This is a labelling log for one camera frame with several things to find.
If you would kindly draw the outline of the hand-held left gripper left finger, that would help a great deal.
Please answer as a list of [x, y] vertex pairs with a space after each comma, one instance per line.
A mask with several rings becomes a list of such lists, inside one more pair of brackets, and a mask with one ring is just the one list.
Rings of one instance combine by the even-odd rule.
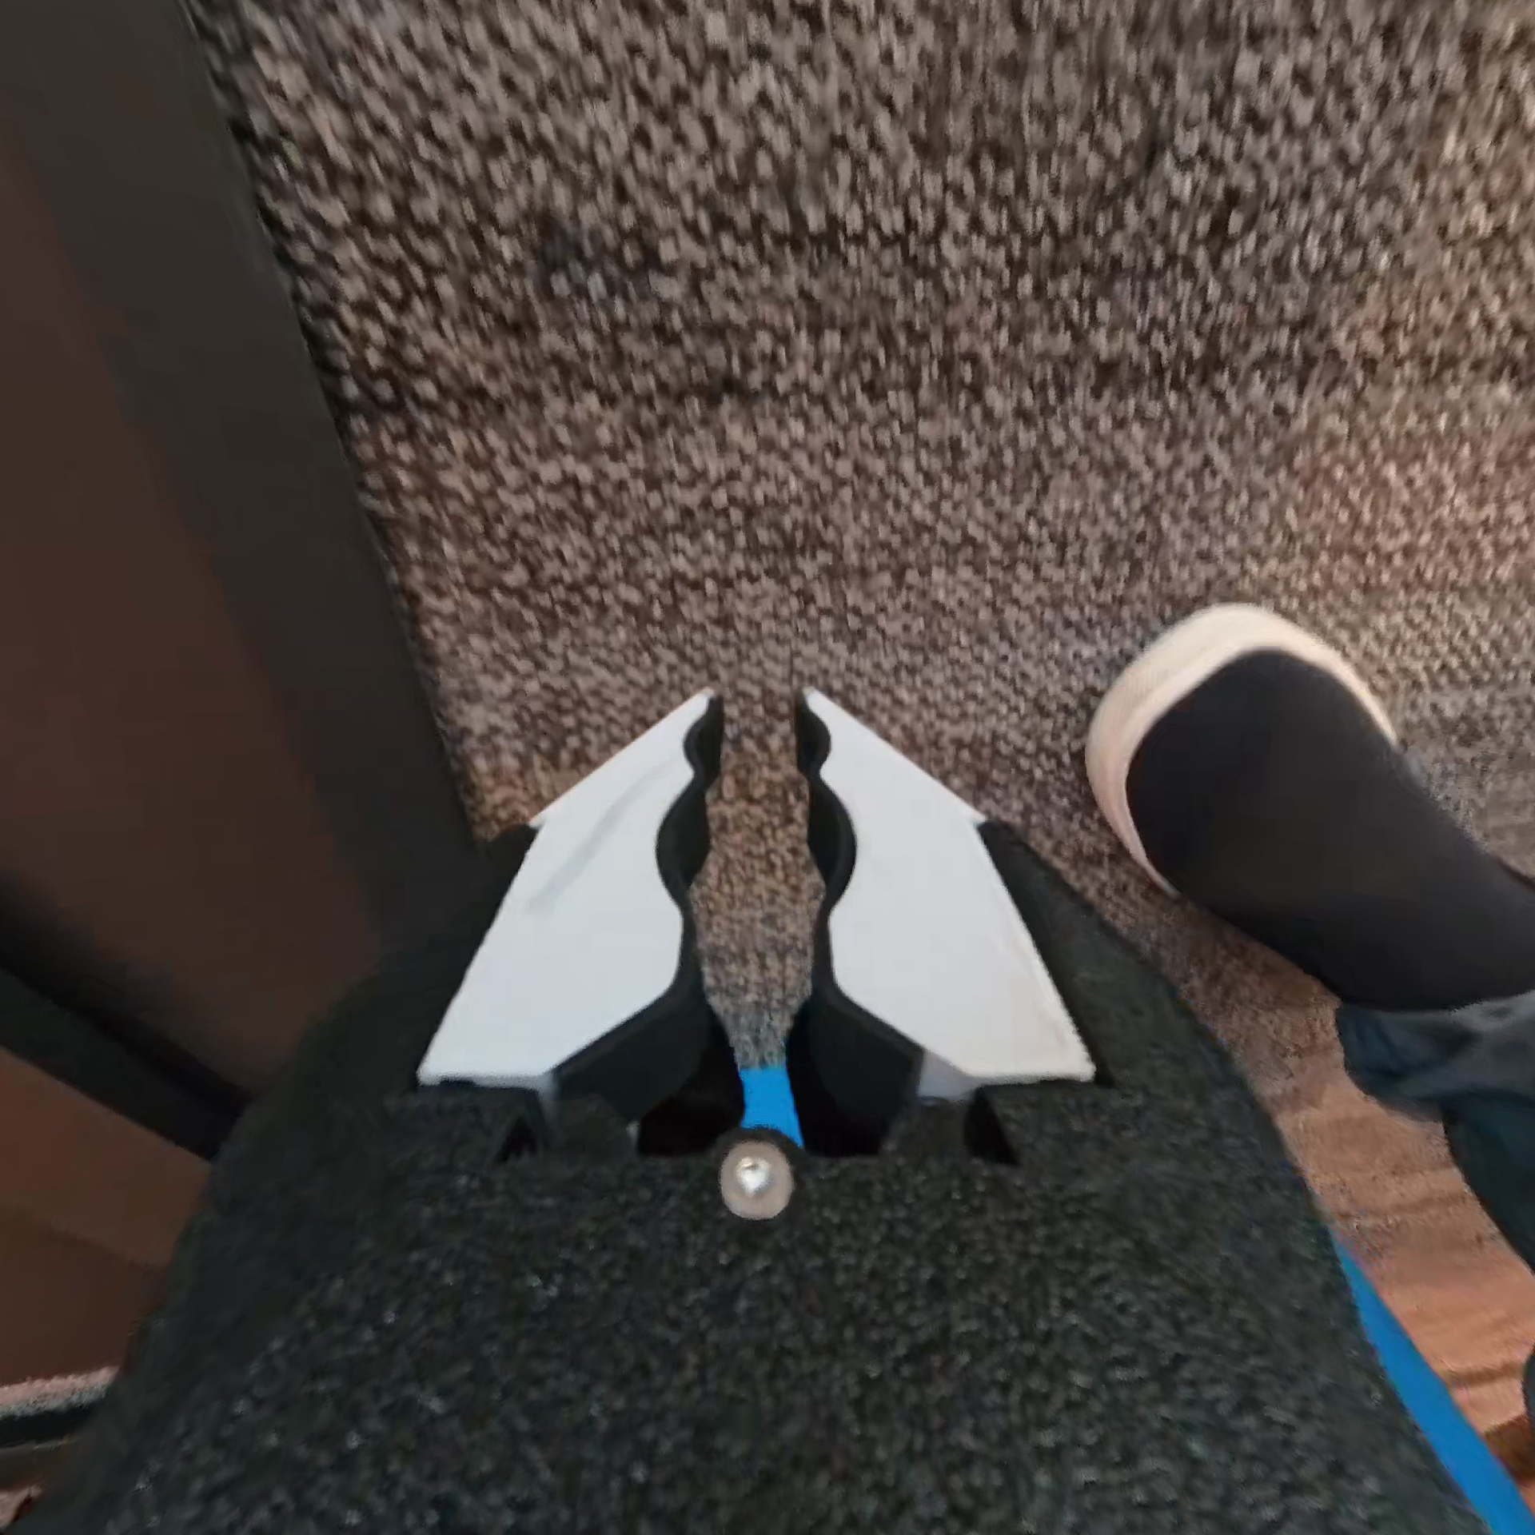
[[692, 891], [724, 709], [700, 691], [529, 822], [531, 842], [419, 1064], [420, 1089], [671, 1102], [716, 1035]]

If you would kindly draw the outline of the person's dark clothing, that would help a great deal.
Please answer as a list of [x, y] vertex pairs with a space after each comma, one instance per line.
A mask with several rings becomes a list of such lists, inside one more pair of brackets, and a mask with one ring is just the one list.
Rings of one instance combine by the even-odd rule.
[[1533, 995], [1429, 1011], [1341, 1005], [1345, 1070], [1393, 1112], [1441, 1123], [1471, 1195], [1533, 1267]]

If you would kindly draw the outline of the dark wooden furniture panel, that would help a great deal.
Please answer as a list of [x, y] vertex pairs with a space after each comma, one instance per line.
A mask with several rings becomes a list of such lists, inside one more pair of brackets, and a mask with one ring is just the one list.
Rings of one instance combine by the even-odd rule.
[[181, 4], [3, 4], [3, 968], [211, 1158], [476, 862]]

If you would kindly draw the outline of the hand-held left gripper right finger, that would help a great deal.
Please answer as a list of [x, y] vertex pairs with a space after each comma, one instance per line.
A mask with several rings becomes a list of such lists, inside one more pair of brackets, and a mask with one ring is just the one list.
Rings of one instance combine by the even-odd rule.
[[988, 821], [819, 690], [795, 704], [822, 898], [791, 1094], [814, 1153], [874, 1153], [906, 1110], [1094, 1085], [1097, 1064]]

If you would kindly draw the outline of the person's black white-soled shoe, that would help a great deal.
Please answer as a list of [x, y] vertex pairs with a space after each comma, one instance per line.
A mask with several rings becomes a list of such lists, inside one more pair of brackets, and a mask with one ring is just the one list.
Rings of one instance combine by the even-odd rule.
[[1102, 698], [1084, 770], [1143, 874], [1346, 1005], [1532, 992], [1532, 883], [1431, 795], [1361, 675], [1298, 624], [1217, 605], [1170, 627]]

